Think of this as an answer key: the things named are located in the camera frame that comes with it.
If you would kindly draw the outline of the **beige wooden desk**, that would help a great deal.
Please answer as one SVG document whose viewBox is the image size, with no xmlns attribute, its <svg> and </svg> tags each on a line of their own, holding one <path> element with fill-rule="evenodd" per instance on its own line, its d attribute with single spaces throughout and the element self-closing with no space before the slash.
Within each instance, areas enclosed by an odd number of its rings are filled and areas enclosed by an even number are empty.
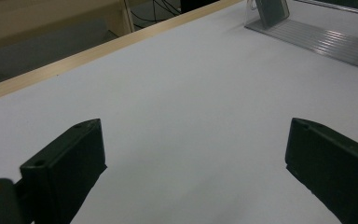
<svg viewBox="0 0 358 224">
<path fill-rule="evenodd" d="M 134 31 L 128 0 L 0 0 L 0 48 L 100 18 L 115 35 Z"/>
</svg>

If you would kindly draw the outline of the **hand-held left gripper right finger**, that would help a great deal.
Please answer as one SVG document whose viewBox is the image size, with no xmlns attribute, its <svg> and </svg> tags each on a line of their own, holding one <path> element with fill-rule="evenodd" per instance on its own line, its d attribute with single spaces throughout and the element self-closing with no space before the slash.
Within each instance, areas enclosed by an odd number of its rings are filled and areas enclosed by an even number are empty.
<svg viewBox="0 0 358 224">
<path fill-rule="evenodd" d="M 293 118 L 286 169 L 342 224 L 358 224 L 358 143 L 315 121 Z"/>
</svg>

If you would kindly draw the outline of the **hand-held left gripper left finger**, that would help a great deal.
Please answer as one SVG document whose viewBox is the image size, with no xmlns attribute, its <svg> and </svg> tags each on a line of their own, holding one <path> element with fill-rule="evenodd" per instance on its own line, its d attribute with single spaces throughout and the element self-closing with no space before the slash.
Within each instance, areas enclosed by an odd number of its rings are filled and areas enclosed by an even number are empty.
<svg viewBox="0 0 358 224">
<path fill-rule="evenodd" d="M 21 165 L 35 224 L 69 224 L 106 169 L 102 124 L 80 122 Z"/>
</svg>

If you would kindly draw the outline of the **white table sheet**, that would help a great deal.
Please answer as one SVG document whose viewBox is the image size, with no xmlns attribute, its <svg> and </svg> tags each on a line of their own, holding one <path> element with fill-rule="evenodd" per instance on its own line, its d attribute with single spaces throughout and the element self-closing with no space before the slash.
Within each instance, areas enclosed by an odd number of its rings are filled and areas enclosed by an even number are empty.
<svg viewBox="0 0 358 224">
<path fill-rule="evenodd" d="M 339 224 L 287 170 L 292 118 L 358 142 L 358 67 L 200 8 L 0 84 L 0 177 L 100 119 L 107 168 L 74 224 Z"/>
</svg>

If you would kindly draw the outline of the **metal floor rail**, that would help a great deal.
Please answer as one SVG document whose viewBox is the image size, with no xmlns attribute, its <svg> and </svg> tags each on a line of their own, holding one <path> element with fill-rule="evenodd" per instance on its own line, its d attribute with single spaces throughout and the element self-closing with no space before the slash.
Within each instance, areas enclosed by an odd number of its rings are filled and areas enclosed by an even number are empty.
<svg viewBox="0 0 358 224">
<path fill-rule="evenodd" d="M 326 3 L 323 0 L 294 0 L 294 1 L 358 14 L 358 8 L 356 7 L 345 7 L 337 4 Z"/>
</svg>

